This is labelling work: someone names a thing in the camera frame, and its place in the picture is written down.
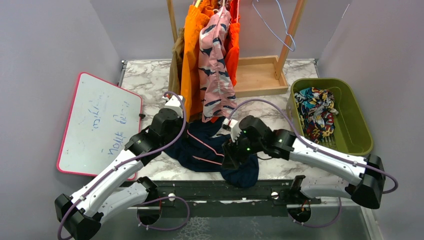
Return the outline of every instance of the clothes rack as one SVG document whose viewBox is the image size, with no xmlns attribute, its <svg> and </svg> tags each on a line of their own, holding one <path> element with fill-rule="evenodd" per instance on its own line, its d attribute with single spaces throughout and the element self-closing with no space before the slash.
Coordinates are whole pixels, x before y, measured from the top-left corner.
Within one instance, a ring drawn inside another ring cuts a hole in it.
<svg viewBox="0 0 424 240">
<path fill-rule="evenodd" d="M 174 5 L 172 0 L 166 0 L 174 42 L 177 39 Z M 307 0 L 297 0 L 293 16 L 288 27 L 288 33 L 293 37 L 302 18 Z M 287 35 L 284 42 L 290 46 L 292 39 Z M 277 95 L 285 93 L 289 85 L 283 72 L 289 48 L 283 45 L 279 56 L 241 57 L 238 60 L 236 72 L 237 84 L 234 87 L 237 97 L 254 97 Z"/>
</svg>

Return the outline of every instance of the red frame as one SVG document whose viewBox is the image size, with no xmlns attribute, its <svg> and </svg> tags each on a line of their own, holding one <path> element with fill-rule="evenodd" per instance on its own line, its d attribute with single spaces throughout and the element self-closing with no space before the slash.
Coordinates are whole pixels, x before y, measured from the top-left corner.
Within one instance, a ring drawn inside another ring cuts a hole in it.
<svg viewBox="0 0 424 240">
<path fill-rule="evenodd" d="M 62 170 L 62 169 L 59 167 L 59 163 L 60 163 L 60 161 L 61 161 L 61 156 L 62 156 L 62 151 L 63 151 L 63 149 L 64 149 L 64 144 L 65 144 L 66 135 L 67 135 L 67 132 L 68 132 L 69 121 L 71 120 L 72 110 L 74 109 L 74 102 L 75 102 L 75 97 L 77 96 L 77 89 L 78 89 L 78 85 L 80 84 L 81 75 L 83 75 L 83 74 L 87 74 L 87 75 L 90 75 L 90 76 L 92 76 L 92 77 L 95 77 L 96 79 L 102 80 L 102 81 L 103 81 L 103 82 L 105 82 L 105 83 L 108 83 L 108 84 L 110 84 L 110 85 L 112 85 L 112 86 L 115 86 L 115 87 L 117 87 L 117 88 L 120 88 L 120 89 L 122 89 L 122 90 L 125 90 L 125 91 L 127 91 L 127 92 L 129 92 L 129 93 L 131 93 L 131 94 L 134 94 L 134 95 L 136 95 L 137 97 L 139 97 L 139 98 L 140 98 L 140 100 L 141 100 L 140 113 L 142 113 L 142 111 L 143 111 L 143 98 L 142 98 L 140 95 L 138 95 L 138 94 L 136 94 L 136 93 L 134 93 L 134 92 L 128 91 L 127 89 L 124 89 L 124 88 L 122 88 L 122 87 L 120 87 L 120 86 L 114 85 L 114 84 L 112 84 L 112 83 L 110 83 L 110 82 L 108 82 L 108 81 L 106 81 L 106 80 L 103 80 L 103 79 L 101 79 L 101 78 L 99 78 L 99 77 L 97 77 L 97 76 L 94 76 L 93 74 L 90 74 L 90 73 L 88 73 L 88 72 L 83 71 L 83 72 L 80 72 L 80 73 L 78 74 L 78 78 L 77 78 L 77 81 L 76 81 L 75 90 L 74 90 L 74 92 L 73 92 L 72 104 L 71 104 L 71 106 L 70 106 L 69 116 L 68 116 L 68 118 L 67 118 L 67 122 L 66 122 L 65 132 L 64 132 L 64 134 L 63 134 L 62 144 L 61 144 L 61 146 L 60 146 L 59 156 L 57 157 L 56 168 L 57 168 L 57 170 L 59 170 L 59 172 L 61 172 L 61 173 L 65 173 L 65 174 L 76 174 L 76 175 L 85 175 L 85 176 L 93 176 L 93 177 L 95 177 L 95 176 L 97 176 L 96 174 L 89 174 L 89 173 L 82 173 L 82 172 L 74 172 L 74 171 L 65 171 L 65 170 Z M 140 131 L 140 130 L 141 130 L 141 127 L 142 127 L 142 120 L 140 119 L 140 122 L 139 122 L 139 124 L 138 124 L 138 131 Z M 136 179 L 136 178 L 137 178 L 137 173 L 135 173 L 135 176 L 134 176 L 133 178 L 129 178 L 128 180 L 129 180 L 129 181 L 133 181 L 133 180 L 134 180 L 134 179 Z"/>
</svg>

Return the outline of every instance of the orange garment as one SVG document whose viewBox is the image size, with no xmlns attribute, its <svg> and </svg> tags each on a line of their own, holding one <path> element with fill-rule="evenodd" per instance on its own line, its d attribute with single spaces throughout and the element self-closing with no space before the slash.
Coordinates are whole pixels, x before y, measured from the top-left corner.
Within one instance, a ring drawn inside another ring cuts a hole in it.
<svg viewBox="0 0 424 240">
<path fill-rule="evenodd" d="M 239 7 L 239 0 L 232 0 L 230 2 L 229 12 L 231 14 L 231 24 L 228 28 L 228 47 L 226 48 L 227 54 L 225 56 L 226 70 L 231 79 L 232 85 L 236 86 L 236 72 L 237 65 L 239 64 L 240 46 L 239 46 L 239 34 L 240 34 L 240 14 L 237 16 L 237 9 Z"/>
<path fill-rule="evenodd" d="M 203 0 L 199 7 L 190 5 L 185 18 L 184 56 L 182 61 L 181 95 L 185 98 L 187 117 L 203 111 L 200 99 L 199 36 L 214 15 L 217 0 Z"/>
</svg>

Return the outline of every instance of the gray floor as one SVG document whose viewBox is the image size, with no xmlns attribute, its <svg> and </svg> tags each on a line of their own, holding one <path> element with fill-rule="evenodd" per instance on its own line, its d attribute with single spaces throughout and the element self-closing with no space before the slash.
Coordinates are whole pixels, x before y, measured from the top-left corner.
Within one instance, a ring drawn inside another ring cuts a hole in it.
<svg viewBox="0 0 424 240">
<path fill-rule="evenodd" d="M 337 207 L 315 207 L 308 223 L 324 224 L 333 219 Z M 160 227 L 174 227 L 182 219 L 160 219 Z M 163 232 L 137 227 L 136 210 L 129 209 L 106 222 L 95 240 L 148 239 L 148 240 L 370 240 L 361 208 L 343 207 L 338 222 L 325 228 L 306 228 L 291 222 L 288 217 L 220 217 L 192 218 L 180 230 Z"/>
</svg>

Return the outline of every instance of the wooden shelf base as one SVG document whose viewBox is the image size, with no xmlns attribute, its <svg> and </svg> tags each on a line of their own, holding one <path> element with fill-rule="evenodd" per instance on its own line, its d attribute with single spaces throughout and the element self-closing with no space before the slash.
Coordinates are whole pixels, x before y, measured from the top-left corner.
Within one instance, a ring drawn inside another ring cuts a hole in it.
<svg viewBox="0 0 424 240">
<path fill-rule="evenodd" d="M 236 73 L 235 95 L 238 98 L 277 95 L 287 92 L 289 85 L 281 72 L 276 79 L 278 56 L 241 57 Z"/>
</svg>

